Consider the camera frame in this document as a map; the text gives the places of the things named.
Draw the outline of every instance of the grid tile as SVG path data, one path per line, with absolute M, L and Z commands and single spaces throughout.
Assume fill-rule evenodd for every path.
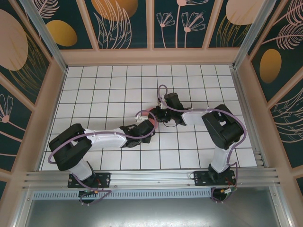
M 228 66 L 147 65 L 70 67 L 65 80 L 49 140 L 80 123 L 91 130 L 112 130 L 122 125 L 139 124 L 134 115 L 157 105 L 157 87 L 165 84 L 176 92 L 184 107 L 215 108 L 226 104 L 244 121 Z M 45 148 L 41 168 L 56 170 L 47 163 L 50 149 Z M 179 169 L 206 168 L 214 155 L 214 144 L 203 125 L 160 123 L 149 144 L 134 148 L 90 150 L 85 159 L 94 169 Z M 255 166 L 249 139 L 231 156 L 240 167 Z

